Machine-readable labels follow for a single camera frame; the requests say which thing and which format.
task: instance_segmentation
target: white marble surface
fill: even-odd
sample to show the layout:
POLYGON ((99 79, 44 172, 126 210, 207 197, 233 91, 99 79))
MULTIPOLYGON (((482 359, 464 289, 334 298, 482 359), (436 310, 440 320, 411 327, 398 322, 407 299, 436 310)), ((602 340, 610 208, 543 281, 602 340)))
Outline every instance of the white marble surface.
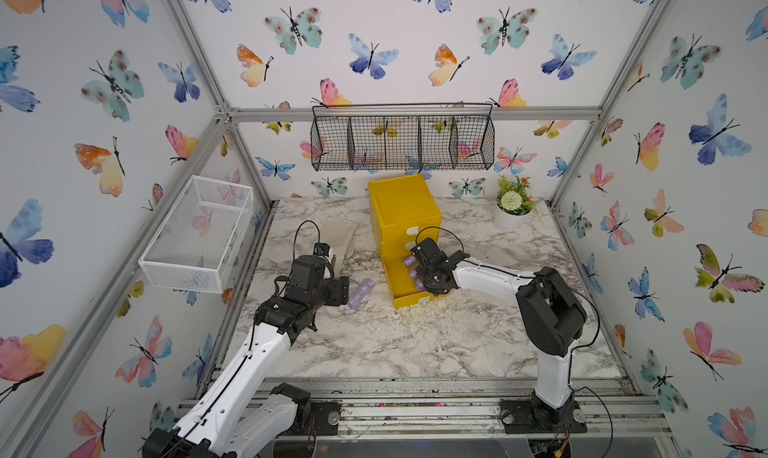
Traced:
MULTIPOLYGON (((493 202, 477 199, 436 199, 442 226, 456 233, 466 252, 488 263, 520 270, 551 266, 571 286, 581 289, 574 264, 567 258, 552 217, 539 206, 515 233, 500 233, 492 223, 493 202)), ((479 291, 454 290, 444 299, 396 311, 373 241, 368 199, 282 199, 264 246, 228 355, 246 337, 254 310, 274 292, 274 277, 290 270, 296 227, 305 219, 322 226, 335 216, 360 223, 352 238, 355 252, 346 257, 343 275, 350 290, 366 278, 376 282, 357 311, 346 305, 323 307, 316 333, 305 330, 271 376, 536 376, 537 349, 528 340, 516 305, 506 305, 479 291)), ((297 252, 316 237, 305 225, 297 252)), ((449 255, 458 243, 440 234, 449 255)), ((594 336, 590 314, 582 343, 594 336)), ((620 376, 602 335, 593 348, 583 348, 573 361, 573 376, 620 376)))

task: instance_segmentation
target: black cable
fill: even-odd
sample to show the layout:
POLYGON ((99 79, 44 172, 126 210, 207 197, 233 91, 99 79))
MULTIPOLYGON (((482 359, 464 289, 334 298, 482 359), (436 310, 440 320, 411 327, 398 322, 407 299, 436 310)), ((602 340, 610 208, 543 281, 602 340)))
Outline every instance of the black cable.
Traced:
POLYGON ((462 243, 462 241, 460 240, 460 238, 456 236, 456 233, 452 232, 451 230, 446 230, 446 229, 444 229, 444 228, 441 228, 441 227, 439 227, 439 226, 428 226, 428 227, 426 227, 426 228, 424 228, 424 229, 421 229, 421 230, 420 230, 420 231, 419 231, 419 232, 416 234, 416 240, 414 240, 414 242, 416 242, 416 244, 417 244, 417 245, 418 245, 418 236, 419 236, 419 235, 420 235, 420 234, 421 234, 421 233, 422 233, 424 230, 429 230, 429 229, 438 229, 438 230, 442 230, 443 232, 448 232, 448 233, 450 233, 451 235, 453 235, 453 238, 455 238, 455 239, 458 241, 458 243, 459 243, 459 244, 462 246, 462 253, 464 253, 464 244, 462 243))

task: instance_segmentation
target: purple object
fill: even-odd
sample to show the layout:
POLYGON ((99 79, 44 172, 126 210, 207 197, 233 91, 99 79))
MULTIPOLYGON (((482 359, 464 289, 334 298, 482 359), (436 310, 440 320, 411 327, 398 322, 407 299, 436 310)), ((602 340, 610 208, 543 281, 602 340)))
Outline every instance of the purple object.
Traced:
POLYGON ((408 255, 404 259, 402 259, 402 264, 407 268, 411 268, 413 265, 416 264, 416 257, 413 255, 408 255))
POLYGON ((362 299, 364 299, 368 294, 373 290, 373 287, 376 286, 376 283, 373 282, 371 279, 365 279, 360 284, 359 287, 357 287, 357 290, 355 290, 351 295, 350 299, 346 302, 352 310, 356 310, 357 307, 360 306, 362 303, 362 299))

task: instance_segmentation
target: wall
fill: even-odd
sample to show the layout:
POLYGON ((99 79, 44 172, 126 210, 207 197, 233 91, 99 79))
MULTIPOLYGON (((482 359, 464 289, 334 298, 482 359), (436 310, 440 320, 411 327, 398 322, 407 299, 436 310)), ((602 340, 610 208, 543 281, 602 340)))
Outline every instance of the wall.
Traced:
MULTIPOLYGON (((768 148, 763 116, 768 80, 762 70, 768 53, 768 35, 764 34, 767 4, 766 0, 677 0, 643 58, 644 74, 650 76, 625 93, 611 113, 624 119, 622 126, 605 146, 600 146, 600 137, 596 137, 578 169, 581 178, 573 182, 560 204, 565 228, 574 202, 591 222, 592 228, 583 238, 574 228, 568 229, 568 237, 582 263, 588 264, 594 253, 595 278, 604 292, 593 291, 592 295, 600 302, 610 326, 624 327, 630 371, 643 392, 682 396, 686 406, 679 402, 672 407, 667 400, 661 403, 667 407, 667 420, 680 448, 690 449, 696 458, 739 453, 724 447, 729 445, 766 446, 768 400, 763 377, 768 373, 768 360, 763 345, 768 291, 763 289, 763 281, 768 280, 768 219, 764 210, 768 208, 768 189, 763 162, 768 148), (697 38, 703 35, 697 47, 714 45, 720 54, 715 56, 715 48, 709 50, 710 60, 701 64, 704 74, 688 88, 679 78, 663 82, 662 67, 670 56, 670 41, 677 35, 682 37, 687 46, 681 48, 681 55, 685 55, 693 33, 697 38), (713 109, 721 94, 726 97, 723 106, 713 109), (708 121, 714 132, 702 133, 706 130, 699 127, 708 121), (658 168, 654 169, 651 159, 653 138, 641 148, 645 161, 635 164, 638 145, 633 136, 638 133, 646 140, 656 123, 665 126, 658 146, 658 168), (692 143, 692 131, 695 139, 698 133, 706 138, 727 124, 738 127, 709 142, 711 155, 700 152, 707 147, 701 141, 692 143), (705 164, 712 159, 713 163, 705 164), (604 174, 615 174, 602 187, 605 195, 590 183, 590 173, 599 163, 604 174), (677 227, 667 221, 663 236, 652 233, 654 199, 660 189, 666 206, 671 207, 662 220, 680 224, 677 227), (620 219, 628 218, 622 226, 634 243, 619 244, 613 251, 600 223, 617 201, 620 219), (698 245, 710 247, 719 265, 711 261, 703 264, 698 245), (709 272, 696 269, 708 268, 718 275, 732 257, 730 266, 742 268, 729 272, 730 279, 719 279, 719 284, 730 290, 718 285, 714 290, 722 293, 713 293, 707 288, 709 272), (630 280, 638 281, 644 269, 648 270, 650 286, 646 289, 640 282, 632 291, 630 280), (742 273, 755 278, 738 275, 742 273), (705 280, 703 288, 696 287, 700 279, 705 280), (654 297, 648 301, 655 304, 663 320, 649 311, 644 318, 636 313, 636 305, 640 311, 643 305, 633 297, 651 294, 654 297), (732 296, 734 301, 720 300, 717 295, 732 296), (711 327, 711 348, 707 325, 711 327), (691 344, 701 349, 714 370, 696 356, 691 344), (643 367, 650 369, 649 350, 660 364, 660 374, 643 373, 643 367), (671 375, 667 384, 654 389, 665 371, 671 375), (757 428, 755 420, 761 423, 757 428)), ((686 69, 696 65, 696 56, 704 55, 694 51, 686 69)))

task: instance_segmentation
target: hanging wire shelf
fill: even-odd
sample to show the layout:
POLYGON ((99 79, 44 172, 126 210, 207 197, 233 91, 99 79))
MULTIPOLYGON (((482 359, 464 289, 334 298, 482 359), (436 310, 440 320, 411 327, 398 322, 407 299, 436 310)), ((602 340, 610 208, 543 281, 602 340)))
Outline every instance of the hanging wire shelf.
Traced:
POLYGON ((315 170, 488 169, 493 105, 376 104, 312 108, 315 170))

